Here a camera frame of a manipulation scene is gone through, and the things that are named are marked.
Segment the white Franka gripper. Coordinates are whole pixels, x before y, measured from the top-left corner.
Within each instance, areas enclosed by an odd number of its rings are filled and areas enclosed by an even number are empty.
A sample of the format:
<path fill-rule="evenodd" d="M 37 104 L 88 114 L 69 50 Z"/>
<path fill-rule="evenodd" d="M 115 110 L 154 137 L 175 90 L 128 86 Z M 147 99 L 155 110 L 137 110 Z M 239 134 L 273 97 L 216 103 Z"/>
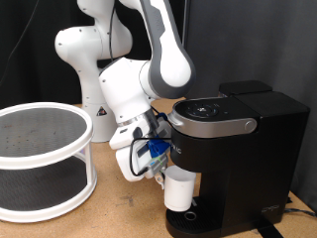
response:
<path fill-rule="evenodd" d="M 164 174 L 170 148 L 170 126 L 163 117 L 137 118 L 120 125 L 110 140 L 117 163 L 126 180 L 155 177 L 164 188 Z"/>

